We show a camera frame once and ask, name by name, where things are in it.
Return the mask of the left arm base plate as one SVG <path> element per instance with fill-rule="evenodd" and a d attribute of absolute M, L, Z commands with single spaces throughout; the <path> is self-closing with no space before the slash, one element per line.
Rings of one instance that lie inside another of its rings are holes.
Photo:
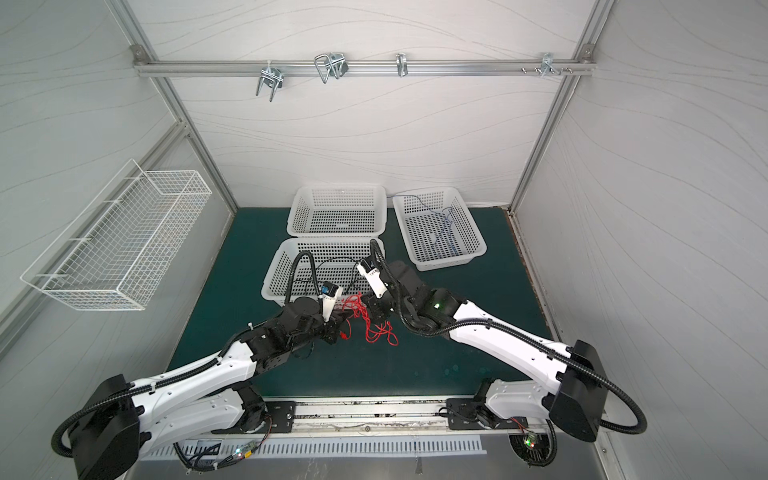
<path fill-rule="evenodd" d="M 241 418 L 227 429 L 213 430 L 213 434 L 290 433 L 295 419 L 295 401 L 267 401 L 244 409 Z"/>

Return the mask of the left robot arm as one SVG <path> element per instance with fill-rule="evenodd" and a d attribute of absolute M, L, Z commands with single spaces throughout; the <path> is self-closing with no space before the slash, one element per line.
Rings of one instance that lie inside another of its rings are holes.
<path fill-rule="evenodd" d="M 73 461 L 80 479 L 116 479 L 153 450 L 201 433 L 249 433 L 269 413 L 253 378 L 317 340 L 334 343 L 346 319 L 336 306 L 344 290 L 315 282 L 268 320 L 249 325 L 207 357 L 129 382 L 104 380 L 85 405 L 54 430 L 52 451 Z"/>

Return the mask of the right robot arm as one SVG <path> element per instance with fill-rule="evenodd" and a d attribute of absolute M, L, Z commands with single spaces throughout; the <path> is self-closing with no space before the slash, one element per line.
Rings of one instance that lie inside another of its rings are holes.
<path fill-rule="evenodd" d="M 370 314 L 396 316 L 423 338 L 473 347 L 532 381 L 527 389 L 500 379 L 486 383 L 479 390 L 484 414 L 541 418 L 584 442 L 594 442 L 602 429 L 626 435 L 647 430 L 645 413 L 607 378 L 592 345 L 567 345 L 515 327 L 465 297 L 429 286 L 401 261 L 381 265 L 367 258 L 357 270 L 371 289 L 363 298 Z"/>

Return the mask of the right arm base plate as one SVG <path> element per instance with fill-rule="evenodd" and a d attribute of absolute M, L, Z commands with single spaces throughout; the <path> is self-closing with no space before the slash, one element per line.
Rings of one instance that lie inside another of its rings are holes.
<path fill-rule="evenodd" d="M 437 415 L 445 418 L 450 430 L 518 430 L 525 432 L 529 425 L 524 417 L 503 419 L 493 413 L 482 401 L 469 398 L 449 398 Z"/>

